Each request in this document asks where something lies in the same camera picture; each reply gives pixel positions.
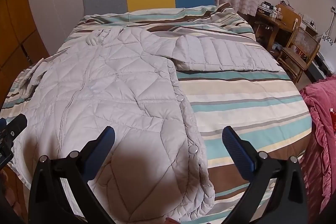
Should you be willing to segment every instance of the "box on desk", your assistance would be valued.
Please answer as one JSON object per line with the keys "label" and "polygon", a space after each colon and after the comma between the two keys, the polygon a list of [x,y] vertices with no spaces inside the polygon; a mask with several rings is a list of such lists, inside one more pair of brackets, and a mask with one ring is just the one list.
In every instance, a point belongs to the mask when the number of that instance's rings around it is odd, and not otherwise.
{"label": "box on desk", "polygon": [[273,10],[268,9],[268,8],[266,8],[266,7],[263,7],[263,6],[261,6],[261,5],[258,5],[258,9],[257,9],[257,11],[258,11],[259,13],[263,14],[263,15],[268,16],[268,17],[272,17],[273,12],[274,12]]}

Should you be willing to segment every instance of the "wooden chair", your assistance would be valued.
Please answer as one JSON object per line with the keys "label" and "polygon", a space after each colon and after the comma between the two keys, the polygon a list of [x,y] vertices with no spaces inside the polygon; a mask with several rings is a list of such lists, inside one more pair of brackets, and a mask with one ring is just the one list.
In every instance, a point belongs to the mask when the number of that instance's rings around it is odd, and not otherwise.
{"label": "wooden chair", "polygon": [[[281,50],[277,61],[283,64],[294,75],[293,83],[296,84],[303,71],[307,70],[314,60],[319,48],[320,44],[309,33],[301,27],[296,27],[286,47]],[[287,57],[299,68],[299,73],[296,73],[293,68],[285,62]]]}

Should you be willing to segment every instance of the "floor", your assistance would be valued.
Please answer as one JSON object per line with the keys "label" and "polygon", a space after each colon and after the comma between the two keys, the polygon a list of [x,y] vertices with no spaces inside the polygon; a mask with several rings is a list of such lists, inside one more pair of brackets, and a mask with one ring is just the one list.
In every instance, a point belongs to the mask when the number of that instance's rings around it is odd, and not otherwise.
{"label": "floor", "polygon": [[298,90],[302,90],[305,86],[311,84],[309,78],[305,73],[302,74],[300,80],[298,83],[295,85]]}

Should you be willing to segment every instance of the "red fabric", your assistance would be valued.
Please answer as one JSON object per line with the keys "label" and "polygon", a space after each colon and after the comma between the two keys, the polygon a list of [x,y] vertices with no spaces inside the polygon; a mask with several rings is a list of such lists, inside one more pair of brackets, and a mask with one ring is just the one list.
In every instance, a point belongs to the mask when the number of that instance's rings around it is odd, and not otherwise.
{"label": "red fabric", "polygon": [[310,223],[328,203],[336,188],[336,142],[330,108],[336,109],[336,76],[300,91],[312,118],[310,143],[301,163]]}
{"label": "red fabric", "polygon": [[334,133],[336,131],[336,113],[334,111],[330,112],[331,122],[333,123]]}

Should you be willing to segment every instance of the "striped duvet cover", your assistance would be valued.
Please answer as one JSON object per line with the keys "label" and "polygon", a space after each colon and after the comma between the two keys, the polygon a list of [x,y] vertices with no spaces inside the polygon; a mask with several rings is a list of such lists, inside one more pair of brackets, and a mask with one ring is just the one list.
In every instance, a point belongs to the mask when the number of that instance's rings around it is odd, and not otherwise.
{"label": "striped duvet cover", "polygon": [[[235,39],[255,44],[253,30],[233,9],[224,4],[192,9],[144,10],[124,15],[87,16],[73,30],[60,50],[76,43],[78,37],[109,26],[137,26],[159,36],[189,34]],[[18,94],[22,72],[13,83],[0,117],[7,121],[18,115],[27,104]],[[189,221],[220,223],[231,212],[248,187],[221,141],[221,131],[232,126],[239,136],[258,151],[287,159],[299,156],[308,144],[311,117],[300,93],[285,72],[222,71],[178,72],[182,90],[195,113],[204,139],[208,171],[214,184],[214,208],[204,217]],[[261,203],[272,194],[274,180]]]}

